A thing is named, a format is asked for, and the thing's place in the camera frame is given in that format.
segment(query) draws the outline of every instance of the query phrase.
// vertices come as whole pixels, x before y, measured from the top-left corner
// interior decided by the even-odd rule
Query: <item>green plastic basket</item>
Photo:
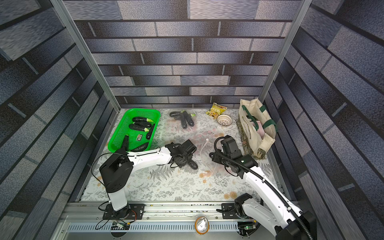
[[[129,128],[129,125],[133,123],[132,118],[134,117],[144,117],[152,119],[155,123],[155,127],[153,129],[151,138],[147,140],[146,136],[148,132],[136,131]],[[160,112],[155,109],[142,109],[142,108],[132,108],[122,117],[118,127],[113,133],[111,140],[108,143],[108,149],[111,152],[115,152],[116,150],[121,148],[122,142],[124,140],[125,135],[129,136],[129,150],[137,148],[138,146],[148,142],[148,147],[145,151],[149,150],[152,144],[153,135],[155,134],[157,124],[159,123]],[[141,141],[137,141],[137,136],[141,134]]]

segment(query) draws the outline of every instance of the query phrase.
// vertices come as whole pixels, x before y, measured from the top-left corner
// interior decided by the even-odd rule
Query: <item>mounting plate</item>
[[[136,220],[141,220],[143,217],[143,213],[144,213],[144,206],[145,206],[145,204],[129,204],[130,210],[127,210],[129,212],[129,215],[124,219],[134,220],[136,217]],[[106,206],[105,210],[106,211],[104,212],[103,219],[117,220],[117,218],[112,216],[112,212],[113,212],[112,204],[108,204]]]
[[[236,210],[235,210],[235,203],[230,203],[230,204],[221,204],[221,210],[223,211],[228,211],[228,209],[233,209],[232,212],[223,212],[223,219],[241,219],[238,216],[235,215]]]

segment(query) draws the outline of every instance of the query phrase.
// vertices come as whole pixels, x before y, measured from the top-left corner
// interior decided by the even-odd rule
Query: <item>green bag handle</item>
[[[246,108],[246,106],[242,106],[243,107],[243,110],[248,114],[248,117],[252,120],[252,122],[255,123],[255,129],[256,131],[259,130],[259,124],[257,124],[256,122],[256,119],[249,113],[248,109]]]
[[[263,124],[263,129],[266,129],[267,127],[269,127],[270,125],[274,125],[275,126],[275,130],[277,132],[277,127],[276,127],[276,123],[273,119],[269,119],[268,121],[266,121],[264,124]]]
[[[265,105],[263,105],[263,106],[260,107],[260,111],[261,111],[261,112],[264,112],[265,110],[266,110]]]

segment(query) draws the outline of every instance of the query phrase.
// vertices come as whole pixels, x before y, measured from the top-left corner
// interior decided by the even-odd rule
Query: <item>pink paper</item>
[[[265,132],[264,132],[264,129],[263,129],[263,125],[261,124],[260,121],[256,121],[256,122],[257,122],[257,124],[259,125],[259,130],[257,130],[257,133],[260,134],[260,137],[261,137],[262,139],[264,139],[264,134],[265,134]]]

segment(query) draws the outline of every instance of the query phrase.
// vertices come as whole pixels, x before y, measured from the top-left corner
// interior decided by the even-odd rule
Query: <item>wall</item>
[[[124,108],[258,96],[300,1],[64,1]]]
[[[49,0],[0,8],[1,239],[49,239],[115,111]]]
[[[273,152],[320,239],[384,235],[383,10],[313,0],[265,100]]]

